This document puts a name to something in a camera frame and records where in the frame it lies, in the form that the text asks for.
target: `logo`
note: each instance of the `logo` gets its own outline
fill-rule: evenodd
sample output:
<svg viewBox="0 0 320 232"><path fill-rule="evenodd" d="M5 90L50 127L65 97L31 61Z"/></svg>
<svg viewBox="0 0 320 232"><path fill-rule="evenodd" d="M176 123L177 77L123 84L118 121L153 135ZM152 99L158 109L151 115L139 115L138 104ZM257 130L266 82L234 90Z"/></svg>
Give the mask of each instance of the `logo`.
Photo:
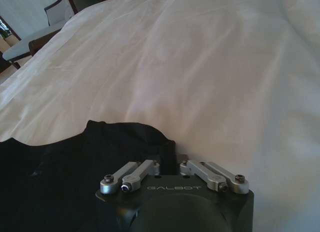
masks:
<svg viewBox="0 0 320 232"><path fill-rule="evenodd" d="M173 186L173 187L168 187L168 186L148 186L146 189L151 190L151 191L158 191L158 190L163 190L163 191L190 191L190 190L200 190L202 186Z"/></svg>

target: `bolt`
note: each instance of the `bolt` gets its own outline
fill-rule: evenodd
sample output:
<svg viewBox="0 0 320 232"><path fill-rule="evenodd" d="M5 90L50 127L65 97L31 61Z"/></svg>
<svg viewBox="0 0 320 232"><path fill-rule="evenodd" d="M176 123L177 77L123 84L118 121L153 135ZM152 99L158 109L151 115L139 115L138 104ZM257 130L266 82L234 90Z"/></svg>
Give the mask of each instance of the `bolt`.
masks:
<svg viewBox="0 0 320 232"><path fill-rule="evenodd" d="M225 182L219 183L218 192L226 192L228 190L228 186Z"/></svg>
<svg viewBox="0 0 320 232"><path fill-rule="evenodd" d="M131 189L132 189L132 187L131 187L131 184L129 184L129 183L123 183L123 185L121 185L121 190L125 193L130 192Z"/></svg>
<svg viewBox="0 0 320 232"><path fill-rule="evenodd" d="M246 181L246 177L242 174L237 174L235 176L235 180L238 181L239 183L244 183Z"/></svg>
<svg viewBox="0 0 320 232"><path fill-rule="evenodd" d="M112 174L107 174L105 177L104 177L104 181L106 183L112 183L114 181L114 176Z"/></svg>

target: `wrinkled fabric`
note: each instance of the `wrinkled fabric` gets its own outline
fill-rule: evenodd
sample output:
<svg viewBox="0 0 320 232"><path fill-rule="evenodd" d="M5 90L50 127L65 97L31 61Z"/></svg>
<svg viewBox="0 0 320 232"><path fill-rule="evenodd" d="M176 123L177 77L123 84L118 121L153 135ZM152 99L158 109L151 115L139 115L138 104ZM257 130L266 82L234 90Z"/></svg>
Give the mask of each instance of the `wrinkled fabric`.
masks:
<svg viewBox="0 0 320 232"><path fill-rule="evenodd" d="M318 231L320 0L108 0L0 85L0 140L140 122L244 174L254 231Z"/></svg>

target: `black t-shirt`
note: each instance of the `black t-shirt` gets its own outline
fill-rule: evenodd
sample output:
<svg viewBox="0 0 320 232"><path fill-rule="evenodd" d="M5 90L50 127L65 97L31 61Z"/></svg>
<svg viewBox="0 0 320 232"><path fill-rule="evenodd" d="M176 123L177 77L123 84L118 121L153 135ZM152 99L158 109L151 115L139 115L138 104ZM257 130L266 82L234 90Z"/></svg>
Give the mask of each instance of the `black t-shirt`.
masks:
<svg viewBox="0 0 320 232"><path fill-rule="evenodd" d="M140 123L89 121L56 143L0 143L0 231L96 231L95 192L106 174L129 161L160 162L175 175L175 142Z"/></svg>

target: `silver linkage arm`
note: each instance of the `silver linkage arm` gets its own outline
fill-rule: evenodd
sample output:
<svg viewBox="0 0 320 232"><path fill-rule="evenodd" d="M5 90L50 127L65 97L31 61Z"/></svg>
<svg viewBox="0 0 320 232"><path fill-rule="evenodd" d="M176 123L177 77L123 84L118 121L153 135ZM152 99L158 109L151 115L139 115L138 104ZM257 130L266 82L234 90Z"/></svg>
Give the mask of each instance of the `silver linkage arm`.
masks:
<svg viewBox="0 0 320 232"><path fill-rule="evenodd" d="M226 178L213 173L208 168L204 167L200 162L195 160L185 160L180 164L180 174L182 175L197 175L209 189L217 192L225 192L228 189Z"/></svg>
<svg viewBox="0 0 320 232"><path fill-rule="evenodd" d="M107 174L104 176L104 179L100 181L101 194L106 195L117 192L122 182L122 178L132 173L136 168L138 168L139 164L140 162L128 162L114 174Z"/></svg>
<svg viewBox="0 0 320 232"><path fill-rule="evenodd" d="M203 165L209 170L225 177L232 192L236 194L247 194L249 192L249 182L242 174L234 175L213 162L204 162Z"/></svg>
<svg viewBox="0 0 320 232"><path fill-rule="evenodd" d="M160 165L155 160L145 160L134 172L126 175L122 179L121 190L123 192L133 192L141 187L141 181L146 175L159 175Z"/></svg>
<svg viewBox="0 0 320 232"><path fill-rule="evenodd" d="M234 175L213 162L185 160L180 164L180 174L199 176L213 191L224 192L229 187L236 194L249 192L249 182L243 175Z"/></svg>

